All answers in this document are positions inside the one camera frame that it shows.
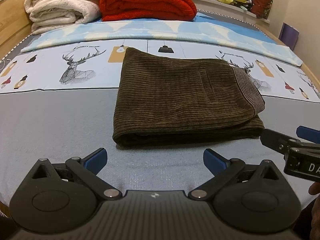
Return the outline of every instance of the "ribbed fabric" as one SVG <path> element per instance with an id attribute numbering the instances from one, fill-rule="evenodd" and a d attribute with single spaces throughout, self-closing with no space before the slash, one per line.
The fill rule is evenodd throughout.
<path id="1" fill-rule="evenodd" d="M 114 114 L 120 146 L 255 138 L 264 101 L 242 69 L 219 59 L 173 59 L 128 48 Z"/>

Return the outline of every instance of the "light blue and white blanket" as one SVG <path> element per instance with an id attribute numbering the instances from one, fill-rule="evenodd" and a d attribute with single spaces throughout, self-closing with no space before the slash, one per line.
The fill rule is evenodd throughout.
<path id="1" fill-rule="evenodd" d="M 127 20 L 72 25 L 42 34 L 21 52 L 97 40 L 149 39 L 216 44 L 257 53 L 295 66 L 299 59 L 289 47 L 258 40 L 209 22 Z"/>

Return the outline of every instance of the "red blanket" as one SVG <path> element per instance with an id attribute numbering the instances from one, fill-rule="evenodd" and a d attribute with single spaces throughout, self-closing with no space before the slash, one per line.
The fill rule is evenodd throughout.
<path id="1" fill-rule="evenodd" d="M 103 21 L 137 18 L 190 21 L 196 16 L 192 0 L 100 0 Z"/>

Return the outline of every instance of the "silver bolt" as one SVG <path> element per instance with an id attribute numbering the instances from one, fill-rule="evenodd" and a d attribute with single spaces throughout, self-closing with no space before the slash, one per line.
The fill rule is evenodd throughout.
<path id="1" fill-rule="evenodd" d="M 103 194 L 106 196 L 106 197 L 116 197 L 120 194 L 120 192 L 116 189 L 107 189 L 103 192 Z"/>
<path id="2" fill-rule="evenodd" d="M 207 193 L 204 190 L 196 189 L 191 192 L 191 195 L 195 198 L 204 198 L 207 195 Z"/>

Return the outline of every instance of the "bed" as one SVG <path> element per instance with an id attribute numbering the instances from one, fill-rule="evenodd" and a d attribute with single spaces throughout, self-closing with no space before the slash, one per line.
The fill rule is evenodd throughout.
<path id="1" fill-rule="evenodd" d="M 266 109 L 259 116 L 266 128 L 292 137 L 300 125 L 320 130 L 316 79 L 298 57 L 256 26 L 204 11 L 190 23 L 139 19 L 70 26 L 28 36 L 0 62 L 2 203 L 9 205 L 37 159 L 63 163 L 99 147 L 107 150 L 108 164 L 98 176 L 123 193 L 188 193 L 212 178 L 202 160 L 206 148 L 249 164 L 271 159 L 283 170 L 283 156 L 258 139 L 118 147 L 112 140 L 113 113 L 127 47 L 165 57 L 220 58 L 245 68 L 265 100 Z M 77 64 L 79 75 L 61 82 L 70 64 Z M 308 194 L 311 182 L 285 177 L 307 206 L 314 198 Z"/>

